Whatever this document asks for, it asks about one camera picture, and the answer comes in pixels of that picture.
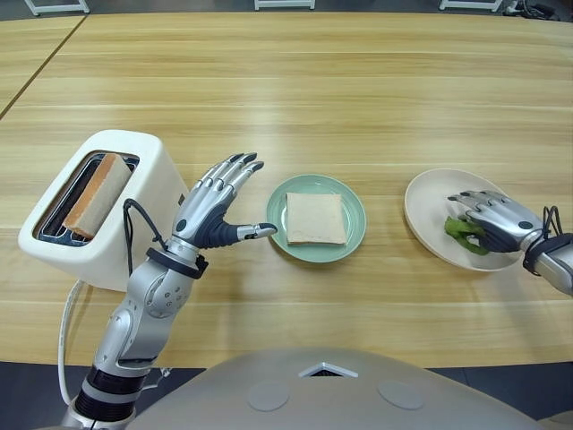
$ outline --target white toaster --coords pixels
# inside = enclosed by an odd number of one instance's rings
[[[98,233],[87,239],[64,227],[63,221],[108,152],[120,154],[132,174]],[[104,130],[92,135],[57,175],[24,222],[18,243],[25,253],[95,287],[125,291],[128,280],[125,199],[136,200],[167,239],[187,192],[173,160],[156,136]],[[139,213],[131,211],[131,216],[133,267],[136,267],[145,260],[153,234]]]

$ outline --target green plate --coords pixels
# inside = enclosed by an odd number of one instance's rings
[[[287,242],[287,193],[340,194],[346,245],[304,244]],[[351,254],[362,242],[366,233],[366,211],[358,196],[336,179],[323,175],[294,176],[283,182],[273,192],[267,203],[267,221],[277,226],[272,239],[285,252],[306,262],[335,262]]]

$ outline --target robotic arm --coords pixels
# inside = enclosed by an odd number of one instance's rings
[[[467,217],[485,231],[480,246],[495,253],[523,251],[524,268],[573,296],[573,234],[563,233],[556,207],[545,208],[541,221],[529,209],[493,191],[465,191],[449,200],[470,208]]]
[[[150,248],[149,259],[131,275],[125,299],[110,317],[93,366],[63,426],[125,429],[177,312],[191,294],[193,281],[207,268],[199,251],[277,232],[272,224],[233,226],[224,221],[241,186],[262,168],[263,163],[255,159],[253,153],[236,154],[210,168],[189,192],[175,217],[167,249]],[[465,204],[467,217],[483,228],[481,246],[498,253],[524,251],[526,269],[563,293],[573,294],[573,235],[562,234],[556,208],[544,213],[541,221],[495,192],[468,191],[449,199]]]
[[[277,232],[272,224],[232,226],[224,221],[241,186],[262,161],[236,154],[210,168],[185,199],[167,250],[150,248],[149,259],[133,271],[122,303],[111,315],[94,363],[70,404],[63,426],[124,429],[134,418],[134,403],[177,312],[191,294],[207,262],[201,249],[231,245]]]

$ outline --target gray floor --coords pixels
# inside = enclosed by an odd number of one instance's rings
[[[91,13],[149,13],[149,12],[250,12],[253,0],[86,0]],[[76,3],[73,0],[34,0],[36,5]],[[329,12],[414,12],[414,13],[472,13],[491,15],[476,9],[440,11],[440,0],[316,0],[316,11]],[[556,10],[562,21],[571,20],[571,0],[528,0],[529,4],[547,4]],[[295,9],[266,9],[279,12]],[[495,14],[501,14],[501,7]],[[50,13],[58,16],[74,13]],[[0,0],[0,21],[32,18],[23,0]]]
[[[202,369],[175,369],[157,389],[144,391],[137,403],[143,411],[199,374]],[[433,369],[454,381],[485,392],[534,419],[573,409],[573,364],[509,365]],[[68,366],[70,395],[75,396],[87,367]],[[150,379],[155,378],[154,371]],[[65,412],[54,365],[0,362],[0,428],[30,430],[59,424]]]

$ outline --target white bread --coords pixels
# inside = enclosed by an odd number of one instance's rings
[[[340,194],[286,193],[286,239],[290,245],[346,243]]]
[[[80,198],[65,217],[64,227],[92,239],[104,223],[131,173],[119,155],[106,154]]]

